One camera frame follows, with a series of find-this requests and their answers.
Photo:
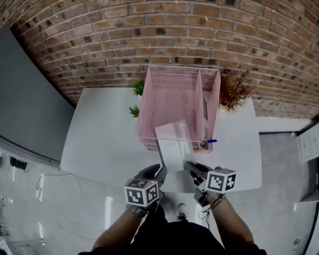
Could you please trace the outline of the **person's left forearm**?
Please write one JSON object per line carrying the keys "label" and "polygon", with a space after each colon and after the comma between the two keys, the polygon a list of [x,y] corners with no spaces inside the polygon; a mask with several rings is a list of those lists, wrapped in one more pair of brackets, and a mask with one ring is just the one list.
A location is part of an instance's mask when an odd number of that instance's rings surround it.
{"label": "person's left forearm", "polygon": [[117,221],[98,237],[92,251],[99,248],[117,250],[129,247],[142,219],[125,210]]}

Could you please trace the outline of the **pink mesh desk organizer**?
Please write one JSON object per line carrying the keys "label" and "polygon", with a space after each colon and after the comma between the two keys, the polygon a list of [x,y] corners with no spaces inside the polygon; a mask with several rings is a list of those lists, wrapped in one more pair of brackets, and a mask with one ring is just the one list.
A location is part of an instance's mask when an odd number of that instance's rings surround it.
{"label": "pink mesh desk organizer", "polygon": [[145,148],[157,149],[156,127],[180,120],[186,121],[193,148],[212,139],[220,85],[218,69],[149,66],[137,122]]}

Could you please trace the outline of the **white cubby cabinet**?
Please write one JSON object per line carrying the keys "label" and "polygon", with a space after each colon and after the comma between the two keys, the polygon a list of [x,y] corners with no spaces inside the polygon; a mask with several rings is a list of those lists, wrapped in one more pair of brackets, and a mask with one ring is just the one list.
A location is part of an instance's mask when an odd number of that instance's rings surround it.
{"label": "white cubby cabinet", "polygon": [[319,123],[297,136],[297,145],[301,163],[319,157]]}

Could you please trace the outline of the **brown dried potted plant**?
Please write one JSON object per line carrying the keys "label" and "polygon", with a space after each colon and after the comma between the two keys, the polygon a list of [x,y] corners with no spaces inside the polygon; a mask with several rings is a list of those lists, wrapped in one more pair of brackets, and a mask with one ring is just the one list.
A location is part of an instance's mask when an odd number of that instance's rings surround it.
{"label": "brown dried potted plant", "polygon": [[226,112],[236,112],[252,96],[255,87],[250,84],[249,73],[250,70],[245,70],[237,75],[228,68],[222,71],[219,100]]}

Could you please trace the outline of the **metal wristwatch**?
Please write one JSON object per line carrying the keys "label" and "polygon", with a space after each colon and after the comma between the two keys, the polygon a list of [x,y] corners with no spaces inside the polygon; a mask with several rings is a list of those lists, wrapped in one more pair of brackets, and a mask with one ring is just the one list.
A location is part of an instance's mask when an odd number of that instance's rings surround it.
{"label": "metal wristwatch", "polygon": [[135,213],[137,216],[144,218],[148,214],[148,210],[144,207],[139,207],[136,205],[127,204],[126,210]]}

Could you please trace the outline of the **leafy green potted plant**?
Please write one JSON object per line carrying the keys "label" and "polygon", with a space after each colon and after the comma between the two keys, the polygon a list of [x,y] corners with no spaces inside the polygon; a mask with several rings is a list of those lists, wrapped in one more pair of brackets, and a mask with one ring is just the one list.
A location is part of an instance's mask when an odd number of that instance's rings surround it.
{"label": "leafy green potted plant", "polygon": [[133,94],[141,97],[143,95],[143,92],[144,92],[144,86],[145,86],[144,80],[141,80],[141,81],[135,83],[133,86]]}

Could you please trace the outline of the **grey and white notebook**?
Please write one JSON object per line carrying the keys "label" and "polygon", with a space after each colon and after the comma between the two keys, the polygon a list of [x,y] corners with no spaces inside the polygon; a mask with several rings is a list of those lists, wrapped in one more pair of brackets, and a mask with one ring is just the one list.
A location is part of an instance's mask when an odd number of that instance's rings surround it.
{"label": "grey and white notebook", "polygon": [[195,164],[194,149],[185,119],[155,128],[164,165],[169,173],[184,170],[184,164]]}

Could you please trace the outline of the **black bucket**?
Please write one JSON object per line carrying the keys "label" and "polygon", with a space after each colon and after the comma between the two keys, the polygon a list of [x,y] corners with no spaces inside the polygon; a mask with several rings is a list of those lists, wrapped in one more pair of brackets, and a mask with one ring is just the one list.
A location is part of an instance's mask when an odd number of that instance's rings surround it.
{"label": "black bucket", "polygon": [[27,169],[27,162],[26,161],[19,160],[17,158],[12,157],[12,156],[10,156],[10,165],[14,168],[18,168],[18,169],[21,169],[23,171],[25,171]]}

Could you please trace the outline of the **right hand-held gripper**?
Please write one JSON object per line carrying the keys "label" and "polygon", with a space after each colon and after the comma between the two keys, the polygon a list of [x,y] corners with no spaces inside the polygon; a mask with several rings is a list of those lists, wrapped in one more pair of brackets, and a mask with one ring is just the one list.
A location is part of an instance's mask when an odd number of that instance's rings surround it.
{"label": "right hand-held gripper", "polygon": [[211,170],[210,167],[201,163],[185,162],[183,167],[193,178],[197,186],[194,198],[201,206],[207,206],[207,193],[214,192],[225,194],[234,189],[237,172],[226,169],[216,168]]}

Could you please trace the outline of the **person's right white shoe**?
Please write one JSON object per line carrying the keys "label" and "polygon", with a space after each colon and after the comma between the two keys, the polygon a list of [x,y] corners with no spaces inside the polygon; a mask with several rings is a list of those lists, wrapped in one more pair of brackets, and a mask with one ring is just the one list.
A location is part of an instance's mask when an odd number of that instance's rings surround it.
{"label": "person's right white shoe", "polygon": [[186,220],[188,216],[187,206],[184,203],[180,203],[177,207],[177,222]]}

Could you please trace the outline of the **person's right forearm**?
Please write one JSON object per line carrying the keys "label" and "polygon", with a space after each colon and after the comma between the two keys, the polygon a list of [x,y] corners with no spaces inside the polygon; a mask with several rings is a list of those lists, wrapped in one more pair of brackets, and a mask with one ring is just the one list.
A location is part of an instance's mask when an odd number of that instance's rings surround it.
{"label": "person's right forearm", "polygon": [[236,213],[225,196],[208,192],[207,201],[212,207],[211,211],[226,250],[241,250],[254,244],[254,238],[249,227]]}

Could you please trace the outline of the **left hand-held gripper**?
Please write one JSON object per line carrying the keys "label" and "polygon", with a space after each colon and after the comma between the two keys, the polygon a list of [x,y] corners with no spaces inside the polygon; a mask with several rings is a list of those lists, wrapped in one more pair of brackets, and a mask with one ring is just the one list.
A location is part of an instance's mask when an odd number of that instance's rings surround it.
{"label": "left hand-held gripper", "polygon": [[127,204],[146,208],[159,200],[162,197],[160,187],[166,176],[165,165],[154,164],[141,170],[137,177],[130,178],[124,185]]}

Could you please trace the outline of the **white desk with drawers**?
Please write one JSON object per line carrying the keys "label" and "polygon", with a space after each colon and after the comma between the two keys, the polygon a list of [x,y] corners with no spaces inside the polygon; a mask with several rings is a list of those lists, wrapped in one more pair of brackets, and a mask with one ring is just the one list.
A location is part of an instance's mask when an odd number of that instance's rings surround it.
{"label": "white desk with drawers", "polygon": [[[61,169],[90,180],[123,186],[145,167],[160,162],[137,135],[137,119],[129,107],[140,98],[130,88],[86,88],[66,137]],[[254,105],[251,100],[234,113],[219,108],[210,153],[196,161],[236,171],[235,191],[260,188],[262,159]]]}

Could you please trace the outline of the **person's black clothing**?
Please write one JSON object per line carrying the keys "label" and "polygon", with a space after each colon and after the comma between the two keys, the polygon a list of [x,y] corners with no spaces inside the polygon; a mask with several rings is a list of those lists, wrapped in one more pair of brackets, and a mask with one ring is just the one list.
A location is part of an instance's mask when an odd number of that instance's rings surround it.
{"label": "person's black clothing", "polygon": [[131,244],[78,255],[267,255],[255,244],[227,250],[207,228],[187,220],[168,222],[162,207],[146,217]]}

